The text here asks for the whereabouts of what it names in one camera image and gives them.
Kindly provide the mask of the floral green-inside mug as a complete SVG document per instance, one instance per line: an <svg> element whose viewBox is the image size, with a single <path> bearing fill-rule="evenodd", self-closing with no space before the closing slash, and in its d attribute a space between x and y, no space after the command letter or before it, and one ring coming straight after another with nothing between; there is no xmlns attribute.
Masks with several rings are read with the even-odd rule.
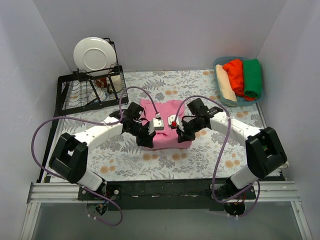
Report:
<svg viewBox="0 0 320 240"><path fill-rule="evenodd" d="M288 167L289 167L289 162L287 161L287 162L285 162L284 164L282 164L279 168L280 169L287 169Z"/></svg>

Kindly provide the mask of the pink t shirt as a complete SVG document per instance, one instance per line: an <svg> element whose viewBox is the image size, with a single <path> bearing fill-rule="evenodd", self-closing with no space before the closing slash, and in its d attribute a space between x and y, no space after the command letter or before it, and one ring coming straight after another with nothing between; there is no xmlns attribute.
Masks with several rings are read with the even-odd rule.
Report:
<svg viewBox="0 0 320 240"><path fill-rule="evenodd" d="M156 135L153 138L153 149L188 149L192 145L192 141L184 141L178 143L178 134L175 129L171 129L169 126L168 118L175 115L178 107L181 104L181 100L169 100L167 102L155 102L155 106L160 113L161 119L164 120L164 130L157 130ZM140 100L140 106L145 110L145 116L147 120L155 118L156 112L152 105L152 102L147 99ZM179 111L179 118L185 115L184 106Z"/></svg>

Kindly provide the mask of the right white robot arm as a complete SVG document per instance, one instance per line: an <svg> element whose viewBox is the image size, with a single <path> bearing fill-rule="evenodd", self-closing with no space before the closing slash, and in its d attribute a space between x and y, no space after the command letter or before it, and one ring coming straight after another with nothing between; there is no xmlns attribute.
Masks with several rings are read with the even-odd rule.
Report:
<svg viewBox="0 0 320 240"><path fill-rule="evenodd" d="M179 143L195 140L196 132L208 128L225 134L223 147L231 138L245 147L246 151L246 165L228 177L225 184L212 189L215 201L225 203L239 198L254 182L287 163L287 155L273 128L262 129L232 118L228 110L219 103L208 108L202 101L203 96L195 95L193 99L187 105L193 118L185 121L175 116L171 122Z"/></svg>

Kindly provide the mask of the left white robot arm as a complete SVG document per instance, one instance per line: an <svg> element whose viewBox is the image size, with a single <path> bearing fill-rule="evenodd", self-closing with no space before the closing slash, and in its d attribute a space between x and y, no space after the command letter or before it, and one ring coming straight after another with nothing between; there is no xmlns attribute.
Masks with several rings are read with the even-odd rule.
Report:
<svg viewBox="0 0 320 240"><path fill-rule="evenodd" d="M71 184L89 189L95 200L106 196L106 180L87 167L89 153L107 140L129 133L136 137L138 146L152 149L156 135L153 122L142 124L139 119L143 108L132 102L127 109L111 113L102 125L96 125L71 135L63 133L49 160L49 167Z"/></svg>

